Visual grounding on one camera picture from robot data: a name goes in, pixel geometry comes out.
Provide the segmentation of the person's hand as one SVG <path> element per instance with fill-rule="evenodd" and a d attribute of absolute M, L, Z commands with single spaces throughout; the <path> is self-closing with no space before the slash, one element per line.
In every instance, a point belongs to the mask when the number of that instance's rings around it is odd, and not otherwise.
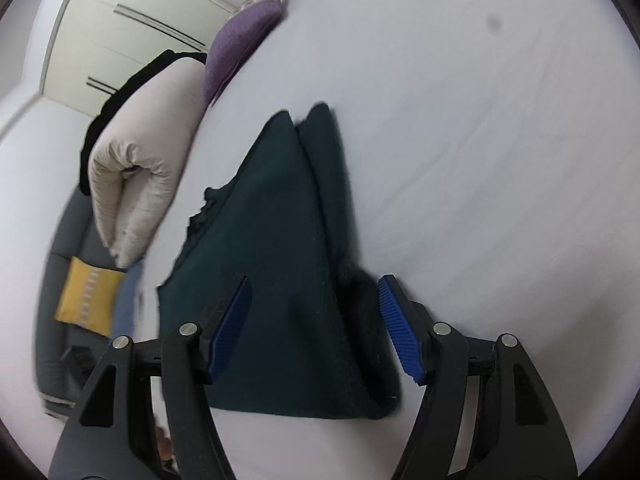
<path fill-rule="evenodd" d="M 165 468 L 171 469 L 172 466 L 174 466 L 174 449 L 164 428 L 160 426 L 155 427 L 155 440 L 160 462 Z"/>

